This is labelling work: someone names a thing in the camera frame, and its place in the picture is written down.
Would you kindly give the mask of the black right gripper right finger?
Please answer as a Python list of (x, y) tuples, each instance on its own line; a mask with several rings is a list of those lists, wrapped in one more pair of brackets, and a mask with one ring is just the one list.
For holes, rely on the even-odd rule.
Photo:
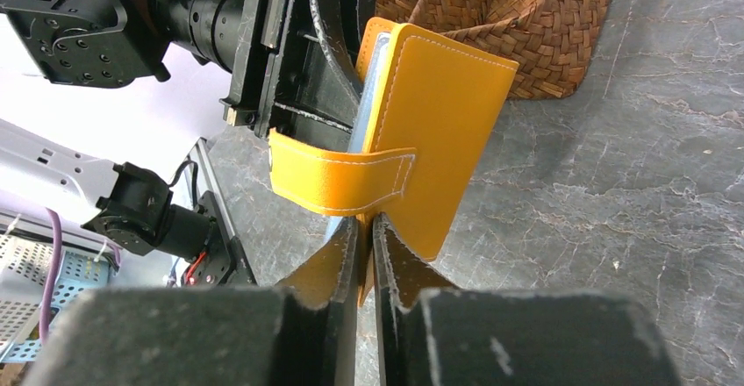
[(384, 385), (677, 385), (637, 301), (597, 289), (464, 289), (381, 214), (371, 232)]

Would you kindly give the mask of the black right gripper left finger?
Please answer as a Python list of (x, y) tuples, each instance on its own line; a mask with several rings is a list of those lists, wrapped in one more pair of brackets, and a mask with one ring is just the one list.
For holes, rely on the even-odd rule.
[(356, 218), (271, 287), (93, 289), (56, 321), (27, 385), (351, 385)]

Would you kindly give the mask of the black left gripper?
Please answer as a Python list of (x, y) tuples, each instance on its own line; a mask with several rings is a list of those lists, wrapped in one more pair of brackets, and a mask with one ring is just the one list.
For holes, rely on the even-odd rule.
[(225, 0), (219, 12), (228, 125), (261, 139), (276, 130), (322, 149), (361, 149), (356, 62), (376, 0)]

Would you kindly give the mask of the yellow leather card holder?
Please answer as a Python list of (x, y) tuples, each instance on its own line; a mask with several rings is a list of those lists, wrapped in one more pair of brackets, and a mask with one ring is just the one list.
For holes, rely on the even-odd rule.
[(272, 130), (280, 197), (369, 227), (386, 213), (420, 257), (437, 257), (518, 63), (417, 25), (369, 20), (356, 64), (372, 102), (357, 152)]

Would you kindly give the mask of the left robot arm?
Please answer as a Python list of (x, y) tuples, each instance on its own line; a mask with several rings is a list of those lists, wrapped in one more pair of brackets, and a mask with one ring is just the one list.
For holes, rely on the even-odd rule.
[[(176, 45), (231, 76), (225, 121), (343, 151), (362, 83), (355, 64), (376, 0), (1, 0), (51, 83), (123, 88), (165, 82)], [(126, 250), (186, 260), (188, 285), (254, 282), (230, 219), (208, 191), (190, 208), (148, 169), (58, 147), (2, 123), (1, 176), (19, 195)]]

